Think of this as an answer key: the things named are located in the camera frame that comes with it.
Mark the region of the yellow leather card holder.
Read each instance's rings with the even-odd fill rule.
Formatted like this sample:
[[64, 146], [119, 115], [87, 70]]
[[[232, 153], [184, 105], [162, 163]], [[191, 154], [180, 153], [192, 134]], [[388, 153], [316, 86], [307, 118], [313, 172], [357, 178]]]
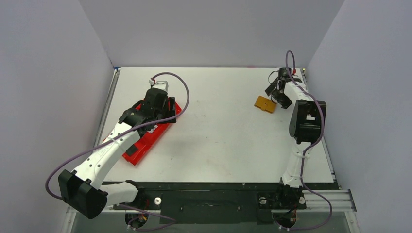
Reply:
[[258, 96], [257, 100], [254, 103], [254, 106], [256, 108], [259, 108], [262, 111], [268, 112], [268, 113], [273, 113], [275, 111], [277, 103], [265, 98], [263, 96]]

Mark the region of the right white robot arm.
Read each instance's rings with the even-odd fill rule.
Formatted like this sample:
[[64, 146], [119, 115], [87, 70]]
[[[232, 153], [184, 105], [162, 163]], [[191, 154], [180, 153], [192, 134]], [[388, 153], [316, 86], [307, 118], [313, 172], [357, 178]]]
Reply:
[[281, 108], [293, 107], [289, 135], [294, 139], [285, 172], [274, 194], [274, 203], [282, 209], [294, 209], [305, 203], [302, 195], [304, 166], [310, 151], [322, 138], [326, 103], [308, 96], [304, 81], [290, 68], [280, 68], [265, 93]]

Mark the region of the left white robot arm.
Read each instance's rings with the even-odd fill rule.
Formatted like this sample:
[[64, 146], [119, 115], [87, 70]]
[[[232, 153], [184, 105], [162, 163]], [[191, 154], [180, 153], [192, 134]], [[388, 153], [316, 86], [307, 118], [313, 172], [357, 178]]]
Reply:
[[170, 124], [157, 123], [131, 131], [140, 124], [174, 116], [180, 108], [168, 96], [166, 87], [151, 87], [145, 98], [123, 112], [102, 147], [73, 171], [63, 170], [58, 176], [62, 200], [88, 219], [98, 216], [106, 206], [127, 203], [134, 209], [144, 205], [145, 195], [130, 182], [104, 185], [103, 181], [115, 163], [125, 158], [136, 165], [164, 134]]

